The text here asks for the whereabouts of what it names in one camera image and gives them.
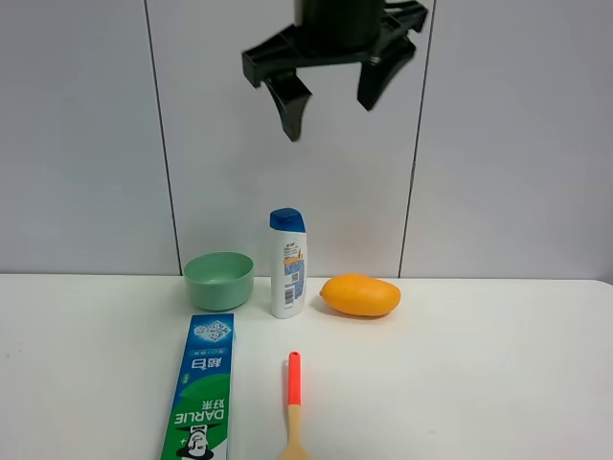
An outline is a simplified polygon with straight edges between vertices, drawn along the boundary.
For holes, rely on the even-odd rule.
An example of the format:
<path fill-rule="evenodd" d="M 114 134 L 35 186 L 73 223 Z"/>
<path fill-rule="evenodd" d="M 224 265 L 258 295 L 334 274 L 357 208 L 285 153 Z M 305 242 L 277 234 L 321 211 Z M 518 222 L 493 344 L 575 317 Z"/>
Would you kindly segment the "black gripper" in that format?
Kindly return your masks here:
<path fill-rule="evenodd" d="M 371 111 L 413 59 L 409 33 L 421 32 L 428 16 L 419 1 L 303 1 L 299 11 L 299 24 L 241 53 L 244 77 L 255 87 L 264 81 L 291 142 L 300 140 L 312 96 L 295 70 L 361 63 L 357 100 Z"/>

